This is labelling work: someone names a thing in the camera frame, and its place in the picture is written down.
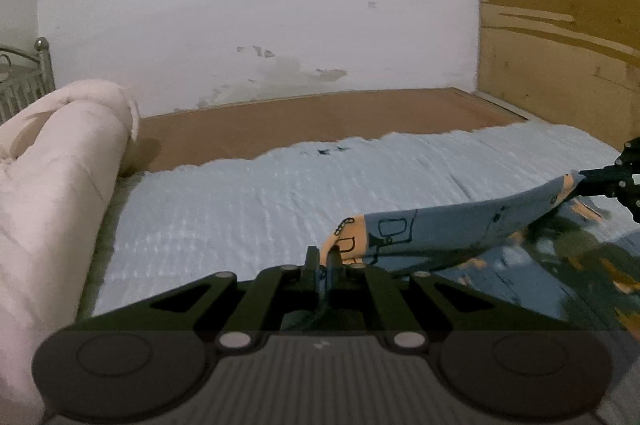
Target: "metal railing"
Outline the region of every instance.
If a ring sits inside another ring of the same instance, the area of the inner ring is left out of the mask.
[[[35,49],[36,52],[31,53],[0,44],[0,56],[7,61],[3,68],[8,70],[7,78],[0,81],[0,124],[56,88],[47,39],[40,37],[36,40]],[[38,67],[14,66],[5,53],[21,56],[35,62]]]

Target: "circular pad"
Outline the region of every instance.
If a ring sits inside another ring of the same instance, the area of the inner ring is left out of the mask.
[[[153,348],[135,335],[101,335],[85,342],[78,361],[95,376],[125,376],[142,369],[151,360]]]
[[[37,350],[32,371],[55,412],[117,423],[176,405],[206,365],[191,331],[60,331]]]
[[[476,405],[535,420],[593,409],[612,375],[609,352],[587,331],[454,331],[440,368]]]

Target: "screw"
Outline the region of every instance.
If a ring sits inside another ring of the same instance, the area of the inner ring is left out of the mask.
[[[228,349],[242,349],[251,344],[251,337],[240,331],[230,331],[220,336],[220,345]]]
[[[415,349],[424,345],[424,342],[426,342],[424,336],[415,331],[403,331],[394,336],[394,343],[404,349]]]

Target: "folded blanket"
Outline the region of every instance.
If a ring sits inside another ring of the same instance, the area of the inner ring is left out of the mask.
[[[76,317],[95,238],[127,170],[138,110],[109,82],[75,82],[0,126],[0,423],[37,423],[31,358]]]

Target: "peeling paint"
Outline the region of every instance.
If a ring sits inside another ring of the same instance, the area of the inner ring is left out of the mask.
[[[270,50],[263,51],[260,46],[254,46],[254,50],[258,56],[265,57],[258,67],[258,72],[263,79],[249,79],[248,83],[234,87],[228,85],[220,87],[220,90],[215,90],[212,96],[200,98],[201,105],[211,106],[322,94],[335,90],[332,84],[347,75],[345,69],[318,68],[315,71],[306,72],[302,70],[302,65],[297,58],[276,56]]]

